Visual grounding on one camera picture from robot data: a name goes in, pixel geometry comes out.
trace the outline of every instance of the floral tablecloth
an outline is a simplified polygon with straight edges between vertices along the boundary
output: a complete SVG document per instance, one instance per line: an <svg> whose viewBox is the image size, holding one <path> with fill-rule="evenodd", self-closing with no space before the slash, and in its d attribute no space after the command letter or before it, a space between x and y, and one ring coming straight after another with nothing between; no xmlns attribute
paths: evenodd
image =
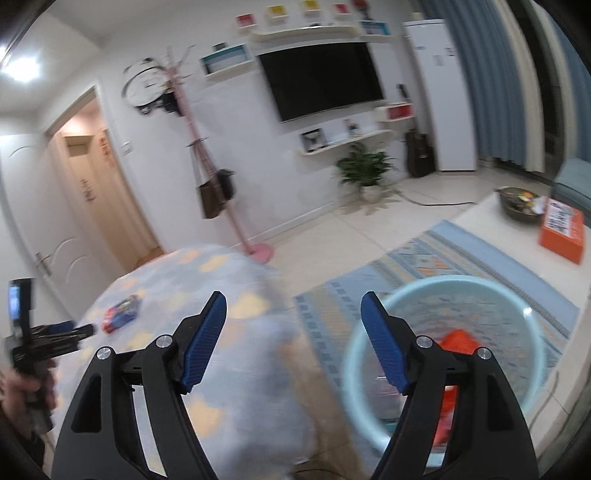
<svg viewBox="0 0 591 480"><path fill-rule="evenodd" d="M294 340L296 320L285 307L279 284L273 270L216 245L178 250L116 280L80 322L95 324L95 336L60 360L56 436L101 346L116 352L144 348L157 336L173 333L183 318L199 313L219 290L228 300L228 318L203 381L183 397L187 412L220 480L283 478L295 462L311 454L313 428L290 388L281 354ZM131 294L142 299L138 318L111 334L103 332L105 311ZM134 401L148 466L164 475L141 387Z"/></svg>

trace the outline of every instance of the white plant pot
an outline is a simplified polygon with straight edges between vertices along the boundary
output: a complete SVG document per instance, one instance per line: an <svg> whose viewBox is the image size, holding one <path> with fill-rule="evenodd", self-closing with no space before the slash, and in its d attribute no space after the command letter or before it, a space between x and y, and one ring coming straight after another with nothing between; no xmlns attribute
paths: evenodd
<svg viewBox="0 0 591 480"><path fill-rule="evenodd" d="M368 203L377 203L382 198L382 188L379 185L361 187L361 198Z"/></svg>

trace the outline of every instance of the blue patterned rug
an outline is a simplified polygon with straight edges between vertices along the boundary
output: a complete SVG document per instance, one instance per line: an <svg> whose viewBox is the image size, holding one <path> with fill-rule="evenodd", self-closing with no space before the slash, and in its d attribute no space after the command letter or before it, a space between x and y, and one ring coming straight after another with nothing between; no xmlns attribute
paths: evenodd
<svg viewBox="0 0 591 480"><path fill-rule="evenodd" d="M574 328L578 308L535 273L484 240L444 221L384 257L295 297L316 355L340 394L341 363L359 305L369 290L384 298L415 280L434 275L474 275L497 281L525 300L538 314L544 332L544 380L556 365ZM360 453L368 468L377 457L364 440Z"/></svg>

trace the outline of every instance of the television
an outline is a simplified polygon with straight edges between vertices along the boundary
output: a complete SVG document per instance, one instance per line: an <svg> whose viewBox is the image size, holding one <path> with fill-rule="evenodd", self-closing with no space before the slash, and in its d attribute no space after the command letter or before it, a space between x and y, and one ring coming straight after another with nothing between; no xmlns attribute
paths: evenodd
<svg viewBox="0 0 591 480"><path fill-rule="evenodd" d="M367 43L329 43L258 56L281 121L383 100Z"/></svg>

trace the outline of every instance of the hand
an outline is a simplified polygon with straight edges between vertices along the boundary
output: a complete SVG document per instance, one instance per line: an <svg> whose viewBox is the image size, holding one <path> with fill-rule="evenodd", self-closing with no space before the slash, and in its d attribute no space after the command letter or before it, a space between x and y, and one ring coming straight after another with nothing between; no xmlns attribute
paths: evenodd
<svg viewBox="0 0 591 480"><path fill-rule="evenodd" d="M54 368L56 363L49 362L49 368ZM53 387L56 381L48 372L46 379L46 402L50 410L56 407L56 394ZM0 398L2 409L8 420L12 423L17 432L27 440L31 438L33 426L27 412L25 395L36 392L41 388L41 382L33 377L28 377L13 368L0 372Z"/></svg>

